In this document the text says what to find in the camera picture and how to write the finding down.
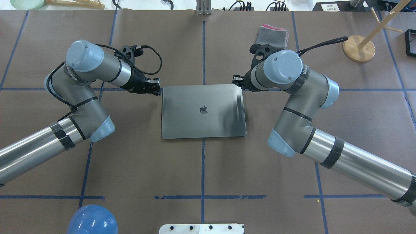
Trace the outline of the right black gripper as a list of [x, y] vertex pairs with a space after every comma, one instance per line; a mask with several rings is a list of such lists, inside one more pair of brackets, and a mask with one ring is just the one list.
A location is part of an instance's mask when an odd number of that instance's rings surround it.
[[244, 76], [233, 75], [233, 84], [237, 84], [242, 89], [247, 89], [251, 92], [257, 92], [257, 88], [251, 81], [251, 71], [248, 71]]

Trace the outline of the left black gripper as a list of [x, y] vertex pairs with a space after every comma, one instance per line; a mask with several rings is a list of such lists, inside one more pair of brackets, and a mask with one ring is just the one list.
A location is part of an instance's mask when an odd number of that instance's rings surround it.
[[160, 79], [149, 79], [137, 69], [131, 73], [129, 81], [125, 84], [125, 90], [135, 94], [152, 94], [156, 96], [162, 95], [160, 89]]

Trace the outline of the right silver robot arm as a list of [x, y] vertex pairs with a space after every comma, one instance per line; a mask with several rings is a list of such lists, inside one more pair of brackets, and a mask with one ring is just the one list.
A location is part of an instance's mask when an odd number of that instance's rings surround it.
[[415, 215], [415, 172], [398, 166], [315, 126], [319, 110], [330, 108], [339, 85], [306, 65], [288, 49], [268, 55], [234, 85], [252, 92], [280, 89], [288, 94], [268, 137], [270, 148], [287, 157], [301, 154], [385, 196]]

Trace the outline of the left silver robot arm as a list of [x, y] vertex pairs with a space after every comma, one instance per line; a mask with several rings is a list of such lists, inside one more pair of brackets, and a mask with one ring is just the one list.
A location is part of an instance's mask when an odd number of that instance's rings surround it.
[[115, 131], [109, 113], [91, 87], [95, 81], [134, 94], [159, 96], [162, 56], [149, 45], [121, 49], [86, 40], [72, 43], [65, 60], [44, 80], [45, 90], [68, 113], [44, 129], [1, 149], [1, 187], [85, 140], [98, 142]]

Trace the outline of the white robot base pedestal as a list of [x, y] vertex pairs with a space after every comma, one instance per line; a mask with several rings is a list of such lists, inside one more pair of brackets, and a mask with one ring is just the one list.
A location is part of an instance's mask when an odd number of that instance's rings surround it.
[[159, 234], [244, 234], [245, 228], [237, 223], [170, 224], [162, 225]]

